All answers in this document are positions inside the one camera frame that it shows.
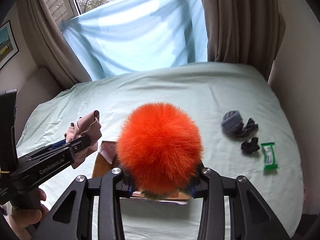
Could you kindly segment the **person left hand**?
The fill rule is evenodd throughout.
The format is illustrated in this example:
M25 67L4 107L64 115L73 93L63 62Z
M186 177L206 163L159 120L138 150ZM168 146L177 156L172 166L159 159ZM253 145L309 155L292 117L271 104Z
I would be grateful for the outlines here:
M31 234L27 227L43 220L48 212L49 210L43 204L37 210L18 210L12 207L9 215L10 227L19 239L31 239Z

